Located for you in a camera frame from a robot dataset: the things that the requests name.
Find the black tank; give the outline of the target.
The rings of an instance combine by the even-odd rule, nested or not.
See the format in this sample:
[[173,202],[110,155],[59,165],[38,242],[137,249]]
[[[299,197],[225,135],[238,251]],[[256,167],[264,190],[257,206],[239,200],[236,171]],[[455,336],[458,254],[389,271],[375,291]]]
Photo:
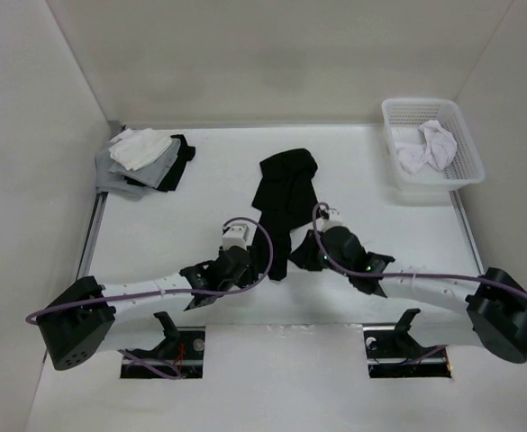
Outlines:
[[253,259],[261,273],[270,267],[268,278],[286,278],[291,253],[291,231],[311,221],[317,197],[313,178],[318,166],[309,150],[295,148],[277,153],[259,163],[261,180],[252,201],[260,211],[252,241]]
[[129,185],[145,186],[161,192],[177,189],[186,164],[195,157],[196,148],[188,144],[183,134],[172,135],[171,139],[171,147],[156,161],[123,176]]

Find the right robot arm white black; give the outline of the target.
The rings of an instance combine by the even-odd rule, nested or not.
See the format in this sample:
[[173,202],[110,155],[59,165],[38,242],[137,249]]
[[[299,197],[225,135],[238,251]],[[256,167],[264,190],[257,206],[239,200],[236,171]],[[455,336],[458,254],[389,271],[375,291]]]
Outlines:
[[367,295],[440,308],[435,318],[411,309],[397,321],[392,342],[403,356],[459,345],[483,347],[513,364],[527,361],[527,292],[504,270],[491,267],[479,277],[463,279],[430,278],[400,266],[392,256],[367,251],[343,226],[309,230],[289,258],[307,271],[338,272]]

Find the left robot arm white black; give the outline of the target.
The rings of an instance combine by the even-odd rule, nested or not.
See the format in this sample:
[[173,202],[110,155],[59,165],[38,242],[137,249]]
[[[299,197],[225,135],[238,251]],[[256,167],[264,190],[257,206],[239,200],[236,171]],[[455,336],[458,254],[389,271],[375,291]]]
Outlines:
[[57,371],[104,351],[123,351],[134,360],[166,360],[180,340],[170,301],[188,295],[185,309],[192,311],[247,291],[264,278],[248,247],[231,247],[214,260],[156,280],[102,284],[93,276],[82,277],[28,321],[38,326]]

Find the folded black tank top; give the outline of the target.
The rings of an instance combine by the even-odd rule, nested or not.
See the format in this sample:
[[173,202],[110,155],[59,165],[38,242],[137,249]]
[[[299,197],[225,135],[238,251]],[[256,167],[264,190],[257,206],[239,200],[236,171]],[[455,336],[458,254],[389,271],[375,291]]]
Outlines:
[[172,135],[171,139],[171,147],[156,161],[123,176],[129,185],[145,186],[161,192],[177,189],[186,164],[195,157],[196,148],[188,144],[183,134]]

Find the white crumpled tank top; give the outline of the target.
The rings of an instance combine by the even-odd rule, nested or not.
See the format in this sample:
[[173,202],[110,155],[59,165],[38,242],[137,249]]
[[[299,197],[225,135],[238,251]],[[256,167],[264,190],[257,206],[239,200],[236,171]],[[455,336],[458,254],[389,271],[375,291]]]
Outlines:
[[458,143],[453,134],[443,128],[437,120],[430,120],[418,127],[423,134],[423,144],[397,142],[395,144],[400,166],[415,175],[425,166],[435,171],[447,168],[456,156]]

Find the folded grey tank top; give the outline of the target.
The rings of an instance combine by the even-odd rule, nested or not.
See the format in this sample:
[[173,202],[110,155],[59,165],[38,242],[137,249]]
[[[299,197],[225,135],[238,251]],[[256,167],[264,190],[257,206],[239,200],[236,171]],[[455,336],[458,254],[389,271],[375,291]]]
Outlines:
[[174,166],[181,144],[181,139],[173,138],[158,159],[135,171],[127,170],[112,160],[109,148],[105,148],[95,157],[96,190],[119,194],[132,201],[140,200],[149,189],[155,189]]

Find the folded white tank top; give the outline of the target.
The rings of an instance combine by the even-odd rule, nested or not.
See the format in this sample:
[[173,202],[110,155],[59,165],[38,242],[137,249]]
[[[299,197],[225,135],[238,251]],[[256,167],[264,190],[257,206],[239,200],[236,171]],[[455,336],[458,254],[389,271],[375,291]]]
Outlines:
[[111,139],[111,160],[130,171],[137,171],[157,160],[172,145],[169,135],[153,129],[120,132]]

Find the white plastic basket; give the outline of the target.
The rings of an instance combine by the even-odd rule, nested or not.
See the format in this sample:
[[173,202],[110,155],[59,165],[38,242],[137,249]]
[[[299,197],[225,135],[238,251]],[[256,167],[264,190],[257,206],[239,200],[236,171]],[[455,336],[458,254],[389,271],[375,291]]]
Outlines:
[[442,193],[482,183],[486,171],[458,105],[437,98],[381,104],[395,181],[409,193]]

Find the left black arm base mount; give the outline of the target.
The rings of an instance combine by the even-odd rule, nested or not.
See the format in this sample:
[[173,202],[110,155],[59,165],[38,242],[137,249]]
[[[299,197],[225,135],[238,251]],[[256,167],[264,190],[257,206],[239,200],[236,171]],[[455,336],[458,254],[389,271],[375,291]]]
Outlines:
[[154,314],[161,337],[150,348],[123,351],[122,379],[201,379],[204,373],[205,328],[178,327],[165,312]]

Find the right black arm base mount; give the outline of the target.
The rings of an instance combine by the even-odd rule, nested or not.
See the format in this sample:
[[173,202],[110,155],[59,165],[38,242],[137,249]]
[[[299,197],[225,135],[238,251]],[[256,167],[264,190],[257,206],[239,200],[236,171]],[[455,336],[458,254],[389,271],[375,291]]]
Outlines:
[[408,334],[412,321],[420,312],[419,309],[409,309],[395,325],[363,328],[370,378],[451,377],[446,347],[423,347]]

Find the left metal table rail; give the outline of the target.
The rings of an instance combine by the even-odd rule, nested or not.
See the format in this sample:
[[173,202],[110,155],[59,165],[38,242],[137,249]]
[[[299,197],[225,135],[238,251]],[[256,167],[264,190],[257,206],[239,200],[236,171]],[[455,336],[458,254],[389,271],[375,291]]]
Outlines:
[[104,208],[106,205],[108,193],[98,193],[95,198],[93,211],[87,227],[85,242],[79,257],[75,280],[89,275],[90,266],[95,252],[95,246],[100,231]]

